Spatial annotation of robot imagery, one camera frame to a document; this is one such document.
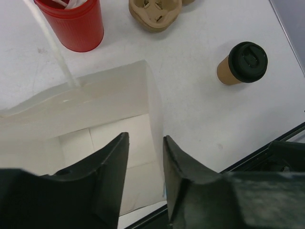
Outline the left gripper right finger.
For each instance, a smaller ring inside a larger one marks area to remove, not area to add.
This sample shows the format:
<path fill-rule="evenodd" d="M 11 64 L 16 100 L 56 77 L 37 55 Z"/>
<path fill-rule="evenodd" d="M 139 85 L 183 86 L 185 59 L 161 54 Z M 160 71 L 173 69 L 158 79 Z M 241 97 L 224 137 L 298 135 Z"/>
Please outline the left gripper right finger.
<path fill-rule="evenodd" d="M 302 229 L 305 145 L 274 141 L 288 172 L 217 173 L 163 139 L 169 222 L 175 229 Z"/>

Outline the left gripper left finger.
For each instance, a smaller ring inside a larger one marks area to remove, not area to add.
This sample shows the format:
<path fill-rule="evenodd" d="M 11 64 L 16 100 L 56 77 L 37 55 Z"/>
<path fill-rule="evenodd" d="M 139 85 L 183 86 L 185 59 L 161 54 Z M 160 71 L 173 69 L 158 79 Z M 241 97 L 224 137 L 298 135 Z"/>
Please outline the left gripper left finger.
<path fill-rule="evenodd" d="M 54 175 L 0 171 L 3 229 L 115 229 L 129 154 L 123 132 L 105 147 Z"/>

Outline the light blue paper bag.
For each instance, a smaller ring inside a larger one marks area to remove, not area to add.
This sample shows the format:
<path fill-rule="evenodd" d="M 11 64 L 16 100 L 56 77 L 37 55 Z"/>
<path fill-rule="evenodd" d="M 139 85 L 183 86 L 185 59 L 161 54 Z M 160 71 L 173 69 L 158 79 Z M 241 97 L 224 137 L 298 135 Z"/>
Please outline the light blue paper bag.
<path fill-rule="evenodd" d="M 165 201 L 159 90 L 147 61 L 73 78 L 34 4 L 25 1 L 65 76 L 49 88 L 0 113 L 0 166 L 52 174 L 129 134 L 120 214 Z"/>

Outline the black plastic cup lid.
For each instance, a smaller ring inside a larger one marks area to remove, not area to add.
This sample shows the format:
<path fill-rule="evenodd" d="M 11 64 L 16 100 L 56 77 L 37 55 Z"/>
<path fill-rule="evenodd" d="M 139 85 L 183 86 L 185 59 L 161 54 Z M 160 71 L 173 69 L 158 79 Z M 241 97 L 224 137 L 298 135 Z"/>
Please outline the black plastic cup lid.
<path fill-rule="evenodd" d="M 243 83 L 254 83 L 266 73 L 267 54 L 253 42 L 241 42 L 228 55 L 228 66 L 233 76 Z"/>

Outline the brown paper coffee cup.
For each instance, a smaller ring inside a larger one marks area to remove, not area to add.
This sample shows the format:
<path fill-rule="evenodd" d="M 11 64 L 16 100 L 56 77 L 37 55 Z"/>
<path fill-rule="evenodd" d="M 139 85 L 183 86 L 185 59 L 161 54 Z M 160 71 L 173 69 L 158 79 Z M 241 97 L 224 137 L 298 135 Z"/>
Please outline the brown paper coffee cup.
<path fill-rule="evenodd" d="M 229 68 L 229 56 L 226 56 L 217 66 L 217 77 L 225 85 L 235 85 L 242 83 L 231 72 Z"/>

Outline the red ribbed cylinder holder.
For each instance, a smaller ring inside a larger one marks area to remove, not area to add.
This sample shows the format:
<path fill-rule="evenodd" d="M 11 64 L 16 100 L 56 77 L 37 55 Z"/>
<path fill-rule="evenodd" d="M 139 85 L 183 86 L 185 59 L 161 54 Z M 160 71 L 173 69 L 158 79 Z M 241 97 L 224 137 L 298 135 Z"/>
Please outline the red ribbed cylinder holder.
<path fill-rule="evenodd" d="M 34 3 L 66 48 L 88 52 L 100 45 L 104 36 L 100 1 L 88 0 L 73 9 L 65 9 L 52 0 L 36 0 Z"/>

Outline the brown cardboard cup carrier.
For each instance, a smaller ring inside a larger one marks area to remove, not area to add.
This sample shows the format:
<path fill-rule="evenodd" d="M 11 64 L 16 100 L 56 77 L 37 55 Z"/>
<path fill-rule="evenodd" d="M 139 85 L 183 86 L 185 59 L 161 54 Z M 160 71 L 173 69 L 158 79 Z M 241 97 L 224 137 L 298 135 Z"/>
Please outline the brown cardboard cup carrier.
<path fill-rule="evenodd" d="M 193 0 L 129 0 L 132 17 L 149 32 L 166 30 Z"/>

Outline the aluminium table frame rail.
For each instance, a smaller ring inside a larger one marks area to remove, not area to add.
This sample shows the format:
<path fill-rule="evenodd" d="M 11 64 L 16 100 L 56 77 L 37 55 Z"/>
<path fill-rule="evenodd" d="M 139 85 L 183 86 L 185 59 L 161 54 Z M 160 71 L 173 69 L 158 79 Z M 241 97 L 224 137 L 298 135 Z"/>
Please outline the aluminium table frame rail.
<path fill-rule="evenodd" d="M 302 70 L 305 71 L 305 0 L 270 0 Z"/>

